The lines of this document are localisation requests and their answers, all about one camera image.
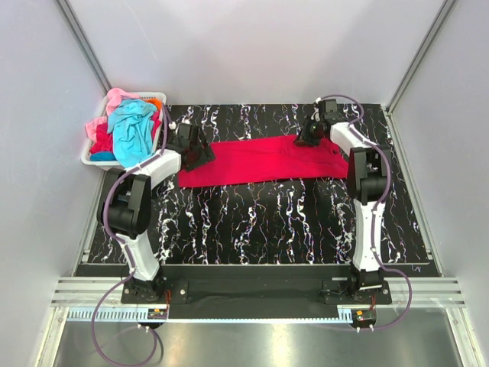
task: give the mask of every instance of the laundry basket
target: laundry basket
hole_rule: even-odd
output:
[[[156,99],[160,100],[161,102],[163,102],[163,104],[167,103],[167,97],[163,93],[134,92],[134,94],[137,94],[139,96],[139,98],[141,98],[143,100],[156,98]],[[107,106],[107,103],[108,103],[108,98],[107,98],[107,96],[105,96],[103,98],[103,100],[100,102],[99,109],[97,110],[95,118],[107,116],[107,112],[105,112],[105,107]],[[160,117],[159,117],[160,121],[161,121],[162,117],[163,117],[163,113],[160,112]],[[160,125],[160,127],[156,131],[156,134],[154,135],[153,152],[155,152],[157,150],[158,140],[160,137],[162,126],[163,126],[163,124]],[[84,164],[88,164],[89,166],[97,166],[97,167],[100,167],[106,171],[111,169],[111,168],[114,168],[114,167],[115,168],[123,168],[119,164],[119,162],[117,162],[117,161],[91,161],[90,160],[90,155],[91,155],[90,149],[92,148],[93,144],[94,144],[93,140],[87,137],[86,138],[86,144],[85,144],[85,147],[84,147],[83,153],[82,153],[82,162]]]

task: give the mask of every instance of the white wall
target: white wall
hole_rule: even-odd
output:
[[[0,86],[0,355],[26,367],[96,191],[79,154],[102,91],[52,0],[0,2]]]
[[[394,123],[447,275],[489,361],[489,2],[458,2]]]
[[[389,102],[442,0],[70,0],[115,86],[171,103]]]

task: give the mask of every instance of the cable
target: cable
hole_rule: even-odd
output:
[[[411,285],[410,279],[401,270],[387,268],[384,265],[384,263],[382,262],[381,258],[379,257],[379,255],[377,253],[377,249],[374,247],[374,243],[375,243],[375,216],[376,216],[376,212],[377,212],[377,207],[381,203],[385,202],[385,200],[387,198],[387,195],[389,194],[390,185],[391,185],[391,182],[390,181],[392,179],[391,167],[390,167],[389,160],[387,159],[387,156],[385,155],[385,153],[382,152],[382,150],[376,144],[372,143],[369,140],[365,140],[364,139],[364,136],[362,136],[360,133],[358,133],[356,131],[356,129],[354,129],[353,124],[356,123],[356,122],[358,122],[358,121],[362,121],[362,119],[364,117],[364,107],[359,102],[357,102],[355,99],[353,99],[351,97],[348,97],[348,96],[345,96],[344,94],[330,94],[328,96],[324,96],[322,98],[318,98],[316,100],[316,102],[324,101],[325,99],[332,98],[332,97],[339,97],[339,98],[348,99],[349,101],[353,102],[355,105],[358,106],[358,108],[360,109],[360,114],[357,116],[357,118],[351,120],[348,123],[348,129],[351,131],[351,133],[356,138],[362,140],[366,145],[368,145],[369,147],[373,148],[381,156],[382,161],[384,161],[384,163],[385,163],[385,165],[387,167],[387,185],[384,188],[384,192],[382,193],[382,196],[379,198],[379,200],[377,200],[377,202],[374,204],[374,207],[372,208],[372,213],[373,213],[374,216],[373,216],[373,219],[372,219],[372,230],[371,230],[372,231],[372,233],[371,233],[371,244],[372,244],[371,251],[374,253],[375,260],[377,261],[377,263],[379,264],[379,266],[381,267],[381,269],[383,271],[386,271],[388,273],[398,274],[398,275],[400,275],[401,277],[403,277],[406,280],[407,288],[409,290],[409,297],[407,299],[406,308],[404,309],[404,311],[401,313],[401,315],[397,319],[395,319],[391,323],[388,323],[387,325],[378,326],[378,327],[375,328],[376,330],[385,330],[385,329],[388,329],[388,328],[390,328],[392,326],[397,325],[402,319],[404,319],[404,317],[406,317],[407,313],[409,312],[409,310],[411,308],[411,302],[413,300],[413,287]]]
[[[153,335],[153,338],[154,338],[153,350],[151,351],[150,355],[143,362],[137,363],[135,365],[126,365],[126,364],[118,363],[118,362],[110,359],[102,351],[99,343],[97,342],[97,338],[96,338],[96,335],[95,335],[95,318],[96,318],[96,315],[97,315],[97,313],[99,311],[100,306],[102,305],[103,301],[110,295],[110,293],[112,293],[117,287],[119,287],[119,286],[123,285],[124,283],[130,281],[134,277],[134,274],[136,272],[136,263],[134,261],[134,256],[132,255],[131,249],[129,247],[127,247],[127,245],[125,244],[124,239],[122,239],[120,237],[117,237],[117,235],[112,231],[112,229],[110,228],[110,225],[108,224],[108,208],[110,207],[110,204],[112,203],[112,199],[114,198],[115,191],[117,190],[117,187],[119,186],[119,184],[121,184],[122,181],[124,181],[129,175],[133,174],[134,172],[140,170],[143,167],[146,167],[151,162],[157,160],[158,158],[160,158],[163,155],[164,150],[165,150],[165,147],[167,146],[168,121],[170,121],[171,118],[170,118],[170,113],[168,112],[168,109],[167,109],[167,106],[165,105],[165,103],[162,104],[162,107],[161,108],[164,111],[164,113],[163,113],[164,136],[163,136],[163,144],[161,145],[160,153],[159,154],[155,154],[153,157],[149,158],[148,160],[144,161],[143,163],[139,164],[138,166],[135,166],[132,169],[130,169],[129,171],[124,172],[122,174],[122,176],[120,176],[114,182],[114,184],[112,185],[110,191],[108,192],[107,198],[105,199],[105,205],[104,205],[104,209],[103,209],[103,213],[102,213],[102,221],[103,221],[104,229],[107,232],[107,234],[112,239],[114,239],[116,242],[118,242],[121,245],[122,248],[125,247],[126,253],[128,255],[129,276],[127,276],[126,279],[122,279],[121,281],[119,281],[115,286],[113,286],[112,288],[110,288],[102,296],[102,298],[100,298],[100,301],[97,303],[97,306],[95,307],[95,309],[93,311],[92,319],[90,321],[90,326],[91,326],[91,331],[92,331],[93,345],[95,346],[95,349],[96,349],[97,353],[106,362],[108,362],[108,363],[110,363],[112,365],[118,366],[118,367],[142,367],[142,366],[146,365],[153,358],[154,353],[156,352],[157,342],[158,342],[158,334],[156,334],[156,332],[153,329],[151,329],[149,327],[146,327],[146,332],[149,331]]]

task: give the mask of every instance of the folded cloth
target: folded cloth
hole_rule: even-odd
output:
[[[151,117],[151,120],[153,121],[153,128],[151,129],[151,140],[154,142],[154,136],[156,135],[156,131],[158,128],[161,126],[161,121],[159,119],[160,113],[156,111],[153,116]]]
[[[112,88],[107,92],[108,103],[105,107],[107,116],[115,111],[121,104],[123,99],[138,99],[139,96],[134,93],[127,93],[120,88]]]
[[[115,161],[114,153],[111,151],[100,151],[90,156],[91,161]]]
[[[107,133],[108,124],[100,124],[97,126],[97,138],[95,144],[90,149],[91,154],[99,153],[100,151],[110,151],[113,149],[112,134]]]
[[[97,117],[96,119],[93,119],[91,122],[87,123],[85,125],[85,130],[86,134],[92,141],[97,141],[96,139],[96,133],[97,133],[97,126],[100,124],[104,124],[107,122],[107,116],[104,117]]]
[[[284,178],[346,178],[348,164],[338,145],[322,139],[319,147],[297,147],[295,135],[211,143],[215,161],[178,173],[180,187],[246,184]]]
[[[108,133],[113,134],[114,156],[121,166],[132,167],[151,156],[151,116],[156,106],[140,99],[126,99],[108,117]]]
[[[144,101],[151,103],[152,105],[155,105],[158,111],[161,111],[161,107],[163,103],[158,98],[149,98],[149,99],[145,99]]]

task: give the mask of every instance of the marble surface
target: marble surface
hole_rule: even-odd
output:
[[[356,106],[340,105],[353,119]],[[393,152],[393,189],[382,230],[382,258],[428,261],[380,105],[365,105],[357,128]],[[203,127],[207,139],[232,141],[296,134],[312,105],[171,106],[172,120]],[[355,209],[345,180],[281,180],[181,190],[170,177],[153,192],[149,238],[162,264],[341,264],[355,248]],[[98,225],[89,262],[124,263]]]

